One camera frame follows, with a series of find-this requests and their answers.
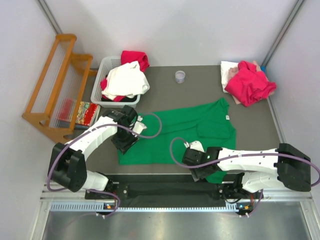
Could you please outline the green t shirt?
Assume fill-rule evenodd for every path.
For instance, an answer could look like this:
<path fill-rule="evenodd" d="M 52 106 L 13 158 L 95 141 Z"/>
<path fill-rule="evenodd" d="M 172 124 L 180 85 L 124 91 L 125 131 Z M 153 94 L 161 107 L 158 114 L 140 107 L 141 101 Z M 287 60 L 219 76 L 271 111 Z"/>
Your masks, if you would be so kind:
<path fill-rule="evenodd" d="M 125 154 L 118 153 L 120 165 L 173 164 L 170 151 L 181 162 L 185 146 L 181 137 L 191 143 L 199 141 L 203 148 L 236 148 L 236 129 L 229 120 L 229 103 L 224 99 L 194 107 L 158 111 L 147 115 L 142 122 L 147 129 L 144 136 L 159 135 L 152 139 L 141 138 Z"/>

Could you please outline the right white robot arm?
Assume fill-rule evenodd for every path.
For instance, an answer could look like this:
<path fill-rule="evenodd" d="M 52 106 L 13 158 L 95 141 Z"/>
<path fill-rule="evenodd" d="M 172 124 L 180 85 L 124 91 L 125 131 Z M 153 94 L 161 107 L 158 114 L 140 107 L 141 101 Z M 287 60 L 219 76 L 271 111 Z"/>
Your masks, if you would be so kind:
<path fill-rule="evenodd" d="M 262 189 L 286 187 L 297 192 L 311 190 L 311 159 L 288 143 L 277 148 L 247 151 L 211 146 L 199 141 L 186 148 L 182 163 L 191 166 L 195 180 L 216 172 L 236 172 L 233 192 L 239 198 Z"/>

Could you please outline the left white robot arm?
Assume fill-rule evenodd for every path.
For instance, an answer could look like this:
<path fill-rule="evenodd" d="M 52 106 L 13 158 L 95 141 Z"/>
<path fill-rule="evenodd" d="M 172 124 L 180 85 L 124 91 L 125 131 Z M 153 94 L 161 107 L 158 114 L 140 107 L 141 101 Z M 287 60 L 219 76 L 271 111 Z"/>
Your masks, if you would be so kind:
<path fill-rule="evenodd" d="M 125 153 L 138 141 L 147 127 L 134 108 L 126 105 L 120 111 L 108 109 L 77 138 L 58 142 L 52 150 L 48 180 L 71 192 L 94 190 L 102 198 L 109 198 L 114 187 L 102 173 L 87 170 L 88 157 L 104 141 L 111 138 L 114 146 Z"/>

